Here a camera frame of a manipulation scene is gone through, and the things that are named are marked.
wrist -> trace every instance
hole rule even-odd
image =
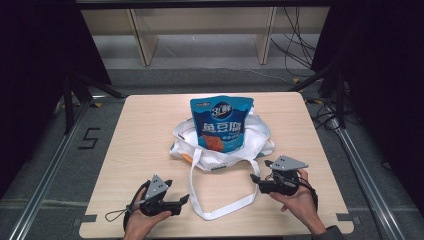
[[[305,225],[313,236],[321,235],[327,231],[324,226],[324,223],[322,223],[321,219],[318,216],[312,219],[308,219]]]
[[[148,233],[143,230],[127,231],[122,240],[143,240]]]

sleeve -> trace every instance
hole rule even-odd
[[[314,236],[313,240],[344,240],[344,236],[337,226],[327,228],[327,232]]]

white tote bag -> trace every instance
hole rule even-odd
[[[193,169],[198,167],[204,171],[213,171],[235,165],[239,161],[249,161],[256,176],[260,170],[255,158],[269,155],[273,152],[275,144],[270,140],[271,132],[265,122],[258,115],[248,114],[245,121],[244,144],[241,148],[227,153],[208,150],[197,144],[197,133],[193,119],[181,122],[173,132],[175,142],[170,154],[192,162],[190,170],[189,193],[194,211],[205,220],[213,220],[234,212],[251,204],[258,193],[255,192],[210,213],[203,212],[193,187]]]

wooden table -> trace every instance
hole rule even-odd
[[[123,216],[107,222],[105,214],[125,208],[138,187],[158,174],[173,184],[165,201],[177,201],[188,194],[190,164],[169,155],[174,142],[172,130],[191,118],[192,98],[220,94],[138,95],[127,98],[113,135],[86,215],[97,215],[95,222],[84,222],[83,238],[120,238],[124,235]],[[347,208],[334,179],[303,99],[298,93],[224,93],[254,99],[255,110],[271,129],[276,147],[272,155],[258,158],[263,179],[271,171],[264,160],[287,155],[309,164],[309,180],[319,196],[319,215],[326,226],[338,225],[343,233],[353,231],[351,221],[338,221],[336,214]],[[197,196],[205,212],[227,205],[254,191],[246,161],[228,169],[193,173]],[[291,213],[281,213],[281,204],[266,194],[236,212],[205,221],[193,210],[190,200],[181,215],[159,223],[149,237],[230,237],[283,236],[309,234]]]

gray floor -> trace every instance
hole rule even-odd
[[[318,37],[306,35],[304,39],[314,45]],[[280,46],[287,47],[288,41],[284,36],[273,38]],[[267,64],[259,65],[254,39],[250,35],[163,36],[149,67],[140,65],[132,36],[95,37],[95,41],[114,88],[125,94],[286,91],[293,86],[293,78],[296,78],[290,72],[312,74],[304,66],[286,58],[274,45],[271,45]],[[291,50],[296,55],[303,54],[299,48]],[[320,83],[318,81],[304,89],[304,98],[317,99]],[[92,89],[92,92],[95,96],[105,95],[96,89]],[[99,102],[101,105],[92,105],[83,116],[41,208],[33,222],[30,222],[31,228],[26,239],[80,239],[80,220],[85,214],[124,104],[124,100],[110,97],[98,98],[93,102]],[[326,110],[321,107],[320,104],[307,104],[311,116],[316,116],[318,112],[324,113]],[[358,124],[360,118],[352,114],[347,120],[348,133],[394,214],[405,239],[422,239],[422,215],[396,176],[381,166],[384,158],[374,145],[372,137],[368,135],[367,129]],[[98,142],[94,149],[84,150],[80,147],[87,146],[87,142],[82,139],[89,128],[98,129],[90,131],[90,137],[98,138]],[[7,239],[11,234],[22,210],[54,158],[64,137],[64,129],[64,110],[62,105],[59,105],[42,141],[34,149],[32,159],[23,166],[1,200],[0,239]],[[346,235],[346,239],[389,239],[379,217],[373,217],[370,211],[367,198],[361,191],[338,136],[324,127],[318,128],[317,133],[355,223],[355,230]],[[310,237],[289,236],[284,239]]]

